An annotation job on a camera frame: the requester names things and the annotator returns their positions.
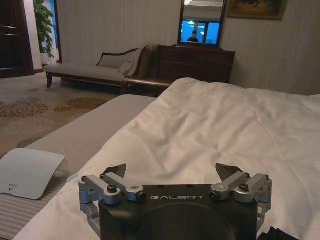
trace wooden leg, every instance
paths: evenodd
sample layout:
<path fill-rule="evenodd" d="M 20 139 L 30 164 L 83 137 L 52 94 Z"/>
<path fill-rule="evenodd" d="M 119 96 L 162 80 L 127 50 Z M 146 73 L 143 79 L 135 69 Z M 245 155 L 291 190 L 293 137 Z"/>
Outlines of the wooden leg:
<path fill-rule="evenodd" d="M 49 89 L 51 87 L 51 84 L 52 84 L 52 76 L 48 72 L 46 72 L 46 80 L 47 80 L 46 87 Z"/>

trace silver metal bracket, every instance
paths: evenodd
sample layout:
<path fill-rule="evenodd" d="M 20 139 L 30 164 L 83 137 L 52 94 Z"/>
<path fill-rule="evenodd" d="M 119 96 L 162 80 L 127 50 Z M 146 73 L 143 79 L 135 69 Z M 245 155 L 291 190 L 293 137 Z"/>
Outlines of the silver metal bracket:
<path fill-rule="evenodd" d="M 80 210 L 86 214 L 89 225 L 100 237 L 99 210 L 94 201 L 103 200 L 107 205 L 115 205 L 121 201 L 121 191 L 117 188 L 109 192 L 108 184 L 95 175 L 84 177 L 78 184 Z"/>
<path fill-rule="evenodd" d="M 113 172 L 109 172 L 104 175 L 103 180 L 106 183 L 115 185 L 117 188 L 119 188 L 128 201 L 139 202 L 147 197 L 147 195 L 144 193 L 143 186 L 131 183 L 114 174 Z"/>
<path fill-rule="evenodd" d="M 244 172 L 238 171 L 223 182 L 211 185 L 211 192 L 216 194 L 217 201 L 227 200 L 230 193 L 246 180 L 247 175 Z"/>
<path fill-rule="evenodd" d="M 252 178 L 244 172 L 236 172 L 221 183 L 211 185 L 211 198 L 214 201 L 227 200 L 234 191 L 234 199 L 239 203 L 258 202 L 257 230 L 265 221 L 266 213 L 271 209 L 272 180 L 267 175 L 256 174 Z"/>

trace carpet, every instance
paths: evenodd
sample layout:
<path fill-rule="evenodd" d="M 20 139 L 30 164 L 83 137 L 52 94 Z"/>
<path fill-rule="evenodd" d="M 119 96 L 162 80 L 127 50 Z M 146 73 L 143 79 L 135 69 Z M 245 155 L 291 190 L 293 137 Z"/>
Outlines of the carpet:
<path fill-rule="evenodd" d="M 74 83 L 44 73 L 0 79 L 0 159 L 24 148 L 120 94 L 116 87 Z"/>

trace white plastic device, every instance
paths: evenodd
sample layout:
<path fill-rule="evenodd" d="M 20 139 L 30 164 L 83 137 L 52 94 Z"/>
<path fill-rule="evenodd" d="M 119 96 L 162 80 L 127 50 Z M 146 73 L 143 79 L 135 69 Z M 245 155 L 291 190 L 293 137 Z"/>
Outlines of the white plastic device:
<path fill-rule="evenodd" d="M 63 165 L 66 165 L 64 155 L 16 148 L 0 159 L 0 194 L 37 200 Z"/>

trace baseboard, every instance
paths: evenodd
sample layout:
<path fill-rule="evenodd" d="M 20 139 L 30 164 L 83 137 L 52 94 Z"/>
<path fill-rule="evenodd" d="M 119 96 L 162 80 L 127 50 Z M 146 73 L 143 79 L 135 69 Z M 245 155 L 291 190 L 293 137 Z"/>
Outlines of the baseboard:
<path fill-rule="evenodd" d="M 40 74 L 40 73 L 43 73 L 43 72 L 44 72 L 43 68 L 34 70 L 35 74 Z"/>

